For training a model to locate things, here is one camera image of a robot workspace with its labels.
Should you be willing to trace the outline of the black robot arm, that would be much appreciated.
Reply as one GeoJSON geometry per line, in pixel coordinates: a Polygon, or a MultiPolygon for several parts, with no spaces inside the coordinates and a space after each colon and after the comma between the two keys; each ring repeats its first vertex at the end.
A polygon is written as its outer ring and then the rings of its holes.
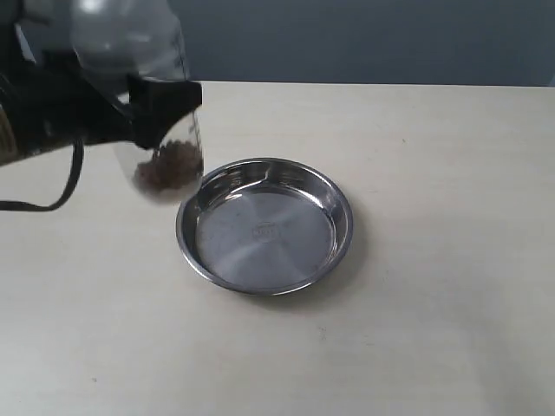
{"type": "Polygon", "coordinates": [[[86,73],[69,51],[42,62],[23,55],[18,18],[1,21],[1,162],[10,164],[74,143],[132,143],[150,151],[202,103],[196,81],[157,81],[128,75],[122,103],[86,73]]]}

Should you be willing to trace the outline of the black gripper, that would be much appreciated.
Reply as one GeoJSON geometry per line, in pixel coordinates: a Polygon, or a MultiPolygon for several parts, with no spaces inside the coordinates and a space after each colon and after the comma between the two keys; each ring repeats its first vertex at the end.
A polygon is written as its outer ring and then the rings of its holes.
{"type": "Polygon", "coordinates": [[[120,142],[154,150],[203,102],[201,84],[187,79],[127,75],[117,92],[128,101],[102,90],[68,50],[50,51],[43,62],[29,59],[18,20],[1,21],[3,159],[29,159],[69,146],[80,158],[85,146],[120,142]]]}

